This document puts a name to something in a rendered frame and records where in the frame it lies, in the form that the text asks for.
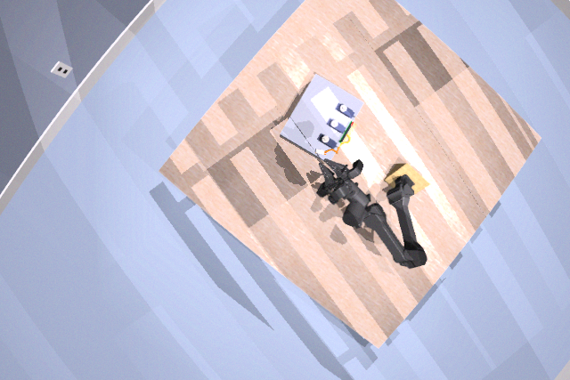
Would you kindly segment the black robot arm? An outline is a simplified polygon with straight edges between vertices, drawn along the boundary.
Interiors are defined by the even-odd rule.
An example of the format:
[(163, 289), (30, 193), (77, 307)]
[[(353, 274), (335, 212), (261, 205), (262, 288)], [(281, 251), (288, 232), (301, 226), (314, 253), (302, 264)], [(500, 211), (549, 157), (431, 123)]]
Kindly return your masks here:
[[(333, 187), (334, 191), (328, 197), (333, 206), (346, 194), (353, 191), (347, 180), (344, 183), (346, 185), (338, 189)], [(371, 194), (366, 196), (360, 189), (353, 199), (347, 200), (350, 204), (347, 205), (342, 216), (344, 224), (359, 229), (363, 222), (369, 229), (375, 230), (386, 245), (387, 250), (392, 254), (394, 262), (400, 263), (407, 269), (423, 266), (428, 259), (424, 248), (418, 243), (409, 212), (411, 196), (414, 195), (413, 185), (415, 182), (407, 174), (404, 174), (395, 180), (395, 187), (387, 192), (388, 204), (392, 205), (397, 212), (404, 247), (388, 225), (383, 207), (377, 203), (369, 205)]]

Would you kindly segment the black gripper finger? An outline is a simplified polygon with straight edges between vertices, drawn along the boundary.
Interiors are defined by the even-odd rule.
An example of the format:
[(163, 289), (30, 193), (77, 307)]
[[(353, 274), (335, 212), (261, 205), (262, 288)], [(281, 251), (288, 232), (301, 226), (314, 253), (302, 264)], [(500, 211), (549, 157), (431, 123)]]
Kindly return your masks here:
[(343, 176), (346, 173), (348, 164), (343, 165), (327, 158), (325, 158), (324, 161), (336, 173), (337, 178)]
[(325, 183), (323, 186), (326, 187), (327, 185), (330, 184), (330, 182), (334, 176), (334, 173), (331, 170), (329, 170), (329, 168), (327, 166), (325, 166), (324, 164), (322, 164), (321, 162), (319, 163), (319, 167), (321, 168), (322, 174), (323, 174), (324, 179), (325, 179)]

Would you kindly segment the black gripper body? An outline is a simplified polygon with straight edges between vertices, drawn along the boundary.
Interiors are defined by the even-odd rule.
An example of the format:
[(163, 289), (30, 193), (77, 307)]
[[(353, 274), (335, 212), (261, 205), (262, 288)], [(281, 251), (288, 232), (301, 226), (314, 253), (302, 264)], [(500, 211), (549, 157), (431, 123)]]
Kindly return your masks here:
[(347, 180), (351, 184), (353, 191), (350, 191), (342, 199), (343, 200), (353, 199), (359, 193), (360, 188), (358, 187), (358, 183), (357, 182), (354, 183), (351, 179), (354, 179), (355, 177), (360, 175), (362, 172), (362, 169), (363, 169), (363, 162), (360, 159), (357, 159), (356, 161), (353, 162), (352, 168), (350, 170), (348, 168), (346, 168), (346, 173), (343, 176), (341, 176), (337, 179), (333, 176), (330, 184), (327, 185), (326, 187), (323, 186), (325, 183), (325, 182), (323, 182), (321, 184), (320, 188), (317, 190), (316, 194), (320, 198), (323, 198), (323, 197), (327, 196), (328, 194), (330, 194), (333, 187), (338, 189), (338, 188), (346, 185), (346, 183), (344, 183), (344, 182)]

